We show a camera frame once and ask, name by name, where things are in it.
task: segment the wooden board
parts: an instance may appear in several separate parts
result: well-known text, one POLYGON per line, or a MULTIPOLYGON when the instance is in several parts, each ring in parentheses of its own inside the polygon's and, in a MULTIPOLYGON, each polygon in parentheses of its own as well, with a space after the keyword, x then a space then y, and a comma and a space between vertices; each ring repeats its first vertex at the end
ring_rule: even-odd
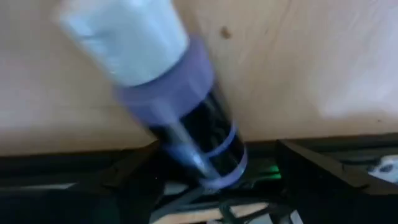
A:
MULTIPOLYGON (((398 131, 393 0, 176 0, 245 140, 398 131)), ((0 2, 0 155, 138 147, 150 137, 50 20, 0 2)))

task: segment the wood grain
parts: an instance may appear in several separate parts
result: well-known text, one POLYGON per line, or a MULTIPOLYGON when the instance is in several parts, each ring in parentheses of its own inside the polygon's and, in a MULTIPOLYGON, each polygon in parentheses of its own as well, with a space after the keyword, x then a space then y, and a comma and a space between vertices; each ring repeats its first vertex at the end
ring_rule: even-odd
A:
MULTIPOLYGON (((51 21, 56 4, 0 2, 0 154, 150 143, 51 21)), ((175 4, 204 37, 245 140, 398 131, 393 0, 175 4)))

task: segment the purple band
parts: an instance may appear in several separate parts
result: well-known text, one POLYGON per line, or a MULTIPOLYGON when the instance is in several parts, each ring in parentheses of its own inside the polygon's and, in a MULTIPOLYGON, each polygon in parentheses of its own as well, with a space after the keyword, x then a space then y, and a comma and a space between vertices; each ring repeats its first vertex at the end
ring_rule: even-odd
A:
POLYGON ((183 57, 168 72, 139 86, 118 86, 119 99, 148 126, 177 122, 209 94, 215 75, 204 43, 191 37, 183 57))
POLYGON ((200 179, 199 182, 209 189, 222 189, 233 183, 235 183, 239 178, 241 178, 246 166, 248 164, 248 153, 246 148, 244 148, 243 157, 241 162, 236 166, 236 168, 224 177, 217 178, 215 180, 200 179))
POLYGON ((206 152, 206 156, 207 157, 217 156, 218 154, 222 153, 225 149, 227 149, 228 146, 231 144, 232 140, 235 138, 236 131, 237 131, 236 125, 235 123, 233 123, 231 126, 231 131, 229 132, 228 136, 223 141, 223 143, 221 143, 218 147, 216 147, 212 151, 206 152))

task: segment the white cylinder cap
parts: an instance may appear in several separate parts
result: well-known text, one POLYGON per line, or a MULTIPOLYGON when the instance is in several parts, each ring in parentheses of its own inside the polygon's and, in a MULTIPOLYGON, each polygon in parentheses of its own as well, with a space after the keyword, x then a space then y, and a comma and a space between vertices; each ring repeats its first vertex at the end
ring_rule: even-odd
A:
POLYGON ((170 0, 66 0, 58 17, 65 32, 120 85, 156 79, 188 47, 170 0))

